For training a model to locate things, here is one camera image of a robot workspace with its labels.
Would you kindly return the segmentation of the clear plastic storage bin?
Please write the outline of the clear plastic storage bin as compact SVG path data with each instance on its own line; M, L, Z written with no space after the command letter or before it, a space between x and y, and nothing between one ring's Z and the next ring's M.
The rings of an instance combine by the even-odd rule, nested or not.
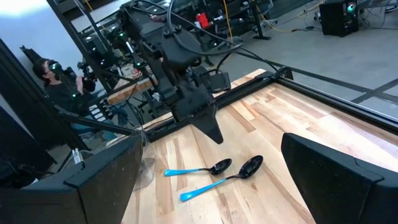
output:
M134 128L135 131L139 131L141 139L143 141L143 155L139 168L139 173L136 179L136 183L133 191L138 191L147 187L155 177L154 166L157 159L157 155L154 149L154 145L150 143L147 134L144 132L142 126Z

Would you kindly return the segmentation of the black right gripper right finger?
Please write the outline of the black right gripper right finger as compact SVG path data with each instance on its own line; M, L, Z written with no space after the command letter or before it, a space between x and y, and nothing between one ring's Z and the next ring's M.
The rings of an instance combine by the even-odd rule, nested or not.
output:
M398 172L293 133L281 152L316 224L398 224Z

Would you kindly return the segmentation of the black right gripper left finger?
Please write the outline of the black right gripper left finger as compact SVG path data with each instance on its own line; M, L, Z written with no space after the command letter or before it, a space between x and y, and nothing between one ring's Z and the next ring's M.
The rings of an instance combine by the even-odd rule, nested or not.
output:
M21 189L0 189L0 224L121 224L139 173L140 136Z

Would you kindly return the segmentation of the wooden workbench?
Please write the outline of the wooden workbench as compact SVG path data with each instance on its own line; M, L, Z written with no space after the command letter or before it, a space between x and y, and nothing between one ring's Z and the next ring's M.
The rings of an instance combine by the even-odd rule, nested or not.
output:
M126 100L130 96L141 93L150 88L153 88L151 80L149 78L144 78L137 83L132 84L131 86L127 86L111 94L110 96L108 96L107 101L109 104L115 105L122 102L123 100Z

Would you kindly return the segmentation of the person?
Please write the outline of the person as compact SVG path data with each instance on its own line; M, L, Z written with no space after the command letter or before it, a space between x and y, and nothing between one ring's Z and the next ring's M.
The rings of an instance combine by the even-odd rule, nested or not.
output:
M82 76L74 77L72 80L73 88L71 88L58 74L50 69L50 60L47 58L36 60L32 69L35 75L44 81L45 91L56 105L68 112L91 118L88 103L96 97L84 88Z

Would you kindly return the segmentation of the black computer tower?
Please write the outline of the black computer tower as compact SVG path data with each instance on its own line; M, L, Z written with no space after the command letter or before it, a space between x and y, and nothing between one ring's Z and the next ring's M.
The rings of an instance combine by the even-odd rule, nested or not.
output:
M359 30L357 0L325 0L319 10L324 35L345 37Z

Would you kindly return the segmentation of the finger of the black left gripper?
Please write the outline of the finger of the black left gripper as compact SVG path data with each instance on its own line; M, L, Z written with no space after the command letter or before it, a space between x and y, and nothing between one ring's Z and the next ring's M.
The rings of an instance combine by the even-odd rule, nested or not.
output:
M223 143L223 135L216 120L217 105L211 105L205 115L205 134L217 144Z
M189 119L189 122L194 125L197 129L199 129L203 134L205 134L205 114L197 114L194 117Z

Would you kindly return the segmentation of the small red box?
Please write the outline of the small red box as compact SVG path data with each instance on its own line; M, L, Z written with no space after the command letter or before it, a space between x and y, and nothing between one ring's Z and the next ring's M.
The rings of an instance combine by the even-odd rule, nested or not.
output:
M206 29L207 27L210 26L210 22L209 22L205 12L197 14L195 16L195 19L196 19L195 23L198 24L199 27L202 29Z

